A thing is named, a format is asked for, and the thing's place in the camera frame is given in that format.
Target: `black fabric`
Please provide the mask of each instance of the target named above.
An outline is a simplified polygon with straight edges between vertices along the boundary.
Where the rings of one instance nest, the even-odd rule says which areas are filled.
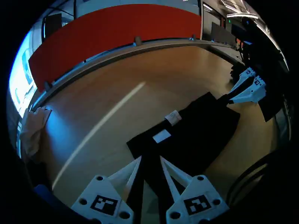
[[[136,159],[142,155],[143,176],[159,198],[160,221],[173,204],[160,155],[191,176],[203,171],[219,155],[234,134],[240,114],[219,103],[206,93],[179,111],[182,120],[174,126],[164,120],[127,142]],[[156,143],[152,138],[163,129],[171,136]]]

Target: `red partition panel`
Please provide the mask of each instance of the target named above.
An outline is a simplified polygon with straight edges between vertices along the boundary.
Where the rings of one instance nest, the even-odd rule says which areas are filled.
[[[200,37],[201,16],[155,4],[101,9],[75,19],[52,34],[29,59],[39,91],[78,63],[98,53],[141,40]]]

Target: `tag on cloth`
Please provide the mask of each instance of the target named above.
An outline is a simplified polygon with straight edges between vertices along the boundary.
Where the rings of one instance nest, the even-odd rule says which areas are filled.
[[[176,123],[178,123],[182,117],[180,116],[179,112],[177,110],[174,110],[169,115],[165,117],[166,120],[169,121],[171,126],[174,126]]]
[[[171,136],[171,134],[164,129],[164,130],[160,131],[158,134],[156,134],[152,138],[155,140],[155,142],[159,143],[159,142],[167,139],[170,136]]]

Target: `wall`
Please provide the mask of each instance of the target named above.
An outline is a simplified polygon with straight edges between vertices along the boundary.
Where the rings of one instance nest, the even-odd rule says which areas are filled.
[[[41,92],[45,81],[53,82],[98,53],[132,44],[136,36],[154,40],[193,34],[200,37],[201,16],[185,10],[156,4],[109,7],[81,16],[53,33],[29,59],[30,70]]]
[[[158,4],[183,9],[188,12],[192,12],[199,15],[199,9],[197,4],[193,5],[188,1],[182,0],[89,0],[85,3],[77,4],[77,15],[78,17],[80,17],[99,9],[124,4]]]
[[[221,21],[210,14],[207,11],[203,11],[203,38],[205,40],[211,40],[211,32],[212,32],[212,22],[216,23],[217,25],[221,24]]]

